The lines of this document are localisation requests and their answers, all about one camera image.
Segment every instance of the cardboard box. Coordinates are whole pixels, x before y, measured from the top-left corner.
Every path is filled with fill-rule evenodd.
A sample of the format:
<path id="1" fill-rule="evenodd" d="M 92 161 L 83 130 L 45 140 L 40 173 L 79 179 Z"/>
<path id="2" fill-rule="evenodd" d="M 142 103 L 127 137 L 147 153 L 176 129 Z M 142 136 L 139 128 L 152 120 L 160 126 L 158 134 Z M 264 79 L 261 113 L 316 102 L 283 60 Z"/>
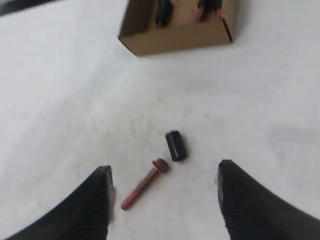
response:
<path id="1" fill-rule="evenodd" d="M 198 0 L 171 0 L 170 23 L 157 29 L 158 0 L 129 0 L 118 39 L 137 56 L 228 44 L 233 41 L 239 0 L 223 0 L 221 18 L 214 12 L 196 22 Z"/>

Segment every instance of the screw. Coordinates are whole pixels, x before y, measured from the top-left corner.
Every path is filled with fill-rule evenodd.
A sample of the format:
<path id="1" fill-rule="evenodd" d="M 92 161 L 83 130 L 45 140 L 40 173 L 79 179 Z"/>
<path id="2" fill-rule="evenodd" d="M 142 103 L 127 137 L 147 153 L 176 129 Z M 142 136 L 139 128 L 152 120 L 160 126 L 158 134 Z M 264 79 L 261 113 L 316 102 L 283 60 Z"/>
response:
<path id="1" fill-rule="evenodd" d="M 128 210 L 136 200 L 142 195 L 147 187 L 153 182 L 159 173 L 165 173 L 169 170 L 168 163 L 163 159 L 157 159 L 152 162 L 153 168 L 148 175 L 138 184 L 138 186 L 132 191 L 132 193 L 121 204 L 122 210 Z"/>

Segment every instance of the box flap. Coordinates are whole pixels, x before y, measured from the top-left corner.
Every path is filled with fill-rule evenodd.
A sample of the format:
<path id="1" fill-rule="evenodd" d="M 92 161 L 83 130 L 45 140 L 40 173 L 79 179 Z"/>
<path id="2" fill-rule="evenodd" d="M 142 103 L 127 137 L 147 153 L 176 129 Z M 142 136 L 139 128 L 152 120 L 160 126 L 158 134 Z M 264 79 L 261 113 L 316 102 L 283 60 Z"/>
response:
<path id="1" fill-rule="evenodd" d="M 219 45 L 230 42 L 223 20 L 148 31 L 121 37 L 120 41 L 138 56 Z"/>

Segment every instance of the bolt head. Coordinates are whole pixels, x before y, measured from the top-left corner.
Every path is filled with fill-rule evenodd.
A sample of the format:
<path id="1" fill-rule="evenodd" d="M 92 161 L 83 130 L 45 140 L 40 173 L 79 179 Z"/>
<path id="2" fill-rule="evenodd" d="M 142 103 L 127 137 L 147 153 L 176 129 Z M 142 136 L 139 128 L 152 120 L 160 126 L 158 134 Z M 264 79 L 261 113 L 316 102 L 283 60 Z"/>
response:
<path id="1" fill-rule="evenodd" d="M 159 172 L 165 173 L 169 170 L 169 164 L 161 158 L 153 161 L 152 163 L 153 163 L 154 168 L 156 170 L 158 170 Z"/>

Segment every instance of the white surface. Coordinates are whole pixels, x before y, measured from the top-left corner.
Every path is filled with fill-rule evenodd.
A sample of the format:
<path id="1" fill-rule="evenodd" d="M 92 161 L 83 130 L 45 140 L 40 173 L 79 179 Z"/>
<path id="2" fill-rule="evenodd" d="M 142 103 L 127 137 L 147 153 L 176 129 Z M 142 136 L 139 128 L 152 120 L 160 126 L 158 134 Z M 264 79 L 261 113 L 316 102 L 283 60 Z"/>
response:
<path id="1" fill-rule="evenodd" d="M 111 240 L 229 239 L 215 178 L 232 159 L 320 218 L 317 0 L 242 0 L 233 45 L 138 58 L 117 40 L 125 0 L 66 0 L 0 18 L 0 239 L 96 167 L 117 190 Z M 151 160 L 172 164 L 129 212 Z"/>

